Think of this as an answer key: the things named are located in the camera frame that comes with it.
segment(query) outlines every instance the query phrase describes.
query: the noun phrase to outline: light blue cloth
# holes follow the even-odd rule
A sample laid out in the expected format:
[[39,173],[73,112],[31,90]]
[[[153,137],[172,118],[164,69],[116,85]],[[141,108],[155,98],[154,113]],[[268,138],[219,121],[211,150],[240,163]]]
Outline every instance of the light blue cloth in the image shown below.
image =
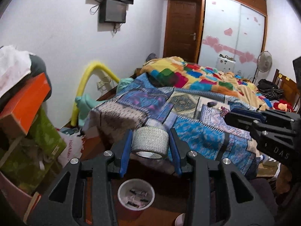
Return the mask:
[[125,78],[121,79],[120,82],[118,83],[116,93],[121,92],[124,88],[126,88],[131,82],[133,82],[133,78]]
[[85,121],[87,119],[87,116],[90,112],[91,109],[93,109],[95,106],[106,102],[107,100],[104,101],[96,101],[90,98],[88,94],[84,94],[81,97],[76,97],[75,102],[76,106],[79,109],[79,114],[78,114],[78,126],[82,128],[85,124]]

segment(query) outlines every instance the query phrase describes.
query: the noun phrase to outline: red plastic cup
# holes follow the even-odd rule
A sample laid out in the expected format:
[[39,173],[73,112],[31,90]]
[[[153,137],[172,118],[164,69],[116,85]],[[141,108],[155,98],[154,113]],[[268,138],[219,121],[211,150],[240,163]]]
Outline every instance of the red plastic cup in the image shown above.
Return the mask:
[[[149,195],[151,195],[151,201],[147,204],[147,206],[142,208],[135,208],[127,204],[127,197],[125,193],[130,191],[131,189],[137,189],[140,191],[145,191]],[[146,181],[142,179],[130,179],[125,181],[122,185],[120,185],[117,193],[118,202],[115,205],[115,209],[117,212],[118,219],[134,221],[140,217],[145,209],[150,207],[155,199],[155,191],[153,187]]]

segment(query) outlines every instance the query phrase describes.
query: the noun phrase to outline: black bag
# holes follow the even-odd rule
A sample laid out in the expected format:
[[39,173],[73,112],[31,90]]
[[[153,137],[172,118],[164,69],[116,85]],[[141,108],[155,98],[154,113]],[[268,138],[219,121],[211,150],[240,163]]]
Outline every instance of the black bag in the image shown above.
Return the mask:
[[279,89],[279,87],[275,83],[272,83],[272,82],[270,82],[270,81],[268,81],[266,79],[261,79],[258,82],[257,88],[259,90]]

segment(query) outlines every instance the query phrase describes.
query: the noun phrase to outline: wooden bed frame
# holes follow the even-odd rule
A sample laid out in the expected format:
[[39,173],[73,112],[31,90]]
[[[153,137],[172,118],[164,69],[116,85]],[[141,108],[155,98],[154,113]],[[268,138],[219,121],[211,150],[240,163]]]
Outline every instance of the wooden bed frame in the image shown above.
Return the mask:
[[279,73],[278,69],[276,69],[273,83],[276,84],[279,89],[284,90],[284,99],[290,102],[293,109],[297,112],[300,108],[300,91],[297,88],[297,84],[292,79]]

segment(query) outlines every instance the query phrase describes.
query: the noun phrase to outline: roll of tape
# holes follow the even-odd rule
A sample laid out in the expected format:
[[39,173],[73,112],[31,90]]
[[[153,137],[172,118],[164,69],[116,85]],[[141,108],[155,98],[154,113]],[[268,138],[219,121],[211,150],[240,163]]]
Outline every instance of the roll of tape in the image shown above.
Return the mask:
[[131,152],[135,155],[163,159],[168,155],[168,133],[157,127],[141,127],[134,133]]

